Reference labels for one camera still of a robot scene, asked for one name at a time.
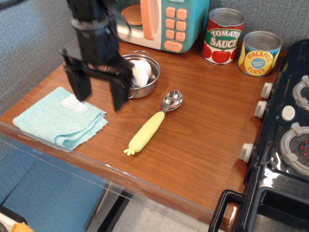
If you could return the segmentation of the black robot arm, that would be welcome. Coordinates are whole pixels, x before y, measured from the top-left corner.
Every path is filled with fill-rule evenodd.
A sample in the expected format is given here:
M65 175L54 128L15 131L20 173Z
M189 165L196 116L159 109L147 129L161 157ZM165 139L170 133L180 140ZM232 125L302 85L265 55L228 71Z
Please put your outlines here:
M79 50L63 49L65 71L79 101L92 93L90 79L110 83L113 106L120 110L128 100L133 64L118 52L120 37L116 18L122 19L110 0L70 0L71 24L76 31Z

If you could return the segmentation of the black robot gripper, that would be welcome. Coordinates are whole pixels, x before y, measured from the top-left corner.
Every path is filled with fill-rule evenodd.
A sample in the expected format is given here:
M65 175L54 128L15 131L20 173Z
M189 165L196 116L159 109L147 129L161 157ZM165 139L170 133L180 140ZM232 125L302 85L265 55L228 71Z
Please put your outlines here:
M132 67L118 52L120 40L114 21L72 21L77 34L79 50L63 49L65 71L78 101L83 102L92 93L90 77L110 80L114 110L127 102L132 86ZM105 65L117 68L120 73L106 74L89 68Z

